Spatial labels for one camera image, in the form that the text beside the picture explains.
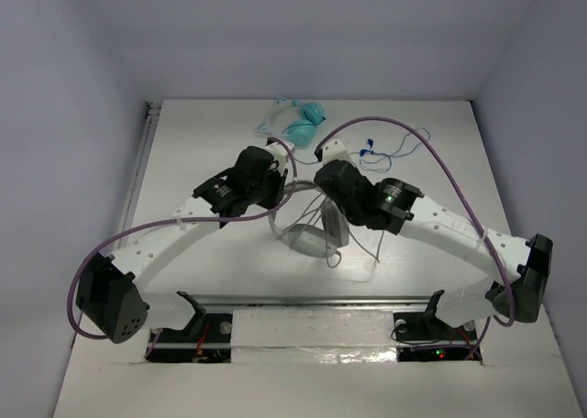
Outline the white grey over-ear headphones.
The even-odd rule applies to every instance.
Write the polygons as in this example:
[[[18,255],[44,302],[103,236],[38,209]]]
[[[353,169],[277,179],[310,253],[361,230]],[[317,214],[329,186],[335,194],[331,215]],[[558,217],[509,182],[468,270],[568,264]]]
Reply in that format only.
[[[324,194],[320,192],[317,199],[322,201],[313,212],[317,213],[321,228],[311,222],[294,222],[280,228],[275,222],[276,214],[268,216],[269,227],[277,240],[303,256],[317,259],[340,257],[339,250],[349,244],[349,223],[337,206]],[[307,209],[300,218],[313,212]]]

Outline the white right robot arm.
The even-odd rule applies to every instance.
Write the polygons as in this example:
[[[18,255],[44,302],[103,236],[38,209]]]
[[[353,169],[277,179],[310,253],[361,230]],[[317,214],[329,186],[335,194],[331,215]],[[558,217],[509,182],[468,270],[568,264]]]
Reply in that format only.
[[[469,321],[496,315],[523,324],[538,319],[550,274],[550,238],[477,228],[414,185],[394,178],[372,183],[346,160],[328,162],[314,182],[351,225],[422,242],[485,274],[460,290],[433,293],[416,321],[431,336],[443,338]]]

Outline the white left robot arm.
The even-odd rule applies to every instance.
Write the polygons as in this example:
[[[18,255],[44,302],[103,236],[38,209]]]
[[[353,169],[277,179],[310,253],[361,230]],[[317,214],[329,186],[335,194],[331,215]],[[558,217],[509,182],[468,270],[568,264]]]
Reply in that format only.
[[[248,222],[249,207],[271,215],[290,199],[286,177],[296,173],[291,145],[271,138],[249,146],[235,164],[196,187],[167,219],[132,227],[102,242],[83,260],[67,296],[67,317],[83,337],[124,343],[139,330],[198,337],[205,308],[189,293],[150,293],[154,278],[182,253],[229,223]]]

